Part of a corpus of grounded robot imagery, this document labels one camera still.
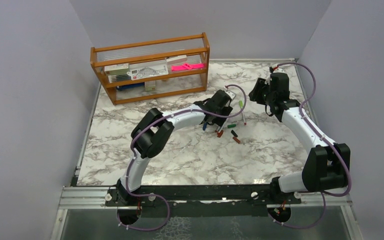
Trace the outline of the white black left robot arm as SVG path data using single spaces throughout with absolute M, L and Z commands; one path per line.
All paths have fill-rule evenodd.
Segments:
M 150 160 L 160 154 L 173 132 L 198 125 L 221 127 L 233 110 L 230 104 L 235 97 L 231 91 L 218 90 L 212 97 L 183 109 L 166 113 L 150 109 L 131 132 L 133 155 L 116 184 L 118 199 L 127 206 L 135 203 Z

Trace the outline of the white pen red end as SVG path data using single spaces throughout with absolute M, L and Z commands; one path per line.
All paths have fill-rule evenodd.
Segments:
M 246 120 L 245 108 L 244 107 L 241 108 L 241 116 L 242 116 L 243 124 L 244 124 L 244 126 L 246 126 L 247 125 L 247 120 Z

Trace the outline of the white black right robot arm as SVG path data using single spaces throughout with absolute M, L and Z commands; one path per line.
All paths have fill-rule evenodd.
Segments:
M 258 78 L 249 93 L 250 101 L 265 107 L 297 137 L 308 156 L 302 171 L 276 177 L 268 190 L 269 199 L 280 204 L 289 193 L 324 192 L 348 188 L 351 150 L 326 136 L 309 118 L 302 104 L 290 97 L 290 79 L 286 73 L 271 73 L 269 79 Z

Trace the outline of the black pen cap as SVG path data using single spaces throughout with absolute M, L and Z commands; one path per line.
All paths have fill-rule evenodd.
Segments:
M 231 130 L 230 132 L 231 132 L 231 134 L 232 134 L 235 138 L 238 137 L 238 134 L 237 134 L 234 130 Z

